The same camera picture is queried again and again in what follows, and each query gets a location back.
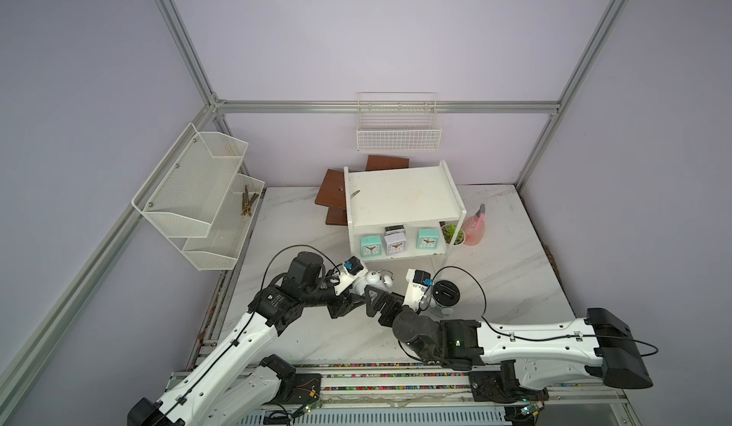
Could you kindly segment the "white twin-bell alarm clock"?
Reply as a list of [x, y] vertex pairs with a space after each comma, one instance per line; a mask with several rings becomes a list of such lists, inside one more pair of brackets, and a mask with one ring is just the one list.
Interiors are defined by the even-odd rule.
[[369, 271], [364, 277], [354, 282], [354, 293], [363, 296], [367, 286], [389, 293], [394, 286], [393, 273], [388, 270]]

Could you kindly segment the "black round alarm clock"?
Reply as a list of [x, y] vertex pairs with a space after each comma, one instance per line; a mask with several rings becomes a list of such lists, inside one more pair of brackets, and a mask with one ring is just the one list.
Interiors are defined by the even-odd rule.
[[439, 280], [432, 286], [431, 304], [438, 308], [453, 308], [461, 300], [459, 287], [449, 280]]

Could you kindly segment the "mint green alarm clock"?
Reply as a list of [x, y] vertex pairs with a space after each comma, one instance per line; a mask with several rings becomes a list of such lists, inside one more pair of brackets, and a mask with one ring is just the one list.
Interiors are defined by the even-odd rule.
[[360, 238], [360, 254], [364, 258], [373, 258], [382, 254], [382, 239], [380, 235], [365, 235]]
[[440, 242], [440, 230], [436, 228], [419, 228], [417, 230], [417, 248], [435, 250]]

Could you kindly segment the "clear square alarm clock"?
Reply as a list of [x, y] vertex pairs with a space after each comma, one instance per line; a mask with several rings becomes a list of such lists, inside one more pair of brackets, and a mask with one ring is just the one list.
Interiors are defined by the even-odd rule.
[[407, 248], [406, 231], [392, 231], [384, 236], [386, 254], [394, 256], [403, 253]]
[[404, 235], [405, 233], [406, 233], [406, 231], [405, 231], [405, 228], [403, 225], [388, 226], [384, 230], [385, 237], [387, 237], [387, 235], [398, 235], [398, 234]]

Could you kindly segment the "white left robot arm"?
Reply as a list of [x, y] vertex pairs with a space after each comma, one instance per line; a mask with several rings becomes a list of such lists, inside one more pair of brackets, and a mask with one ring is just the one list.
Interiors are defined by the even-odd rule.
[[263, 283], [234, 330], [183, 382], [157, 400], [141, 399], [127, 416], [129, 425], [200, 425], [241, 372], [307, 307], [326, 307], [333, 319], [358, 306], [352, 292], [368, 273], [352, 256], [327, 271], [323, 256], [301, 252], [288, 271]]

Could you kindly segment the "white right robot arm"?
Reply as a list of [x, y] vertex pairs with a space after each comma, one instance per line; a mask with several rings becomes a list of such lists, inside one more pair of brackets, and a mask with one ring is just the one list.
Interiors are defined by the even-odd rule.
[[611, 388], [648, 389], [653, 381], [628, 324], [604, 308], [584, 319], [540, 325], [506, 325], [474, 319], [434, 320], [402, 296], [365, 290], [369, 317], [391, 328], [395, 339], [426, 363], [455, 371], [507, 364], [518, 387], [598, 378]]

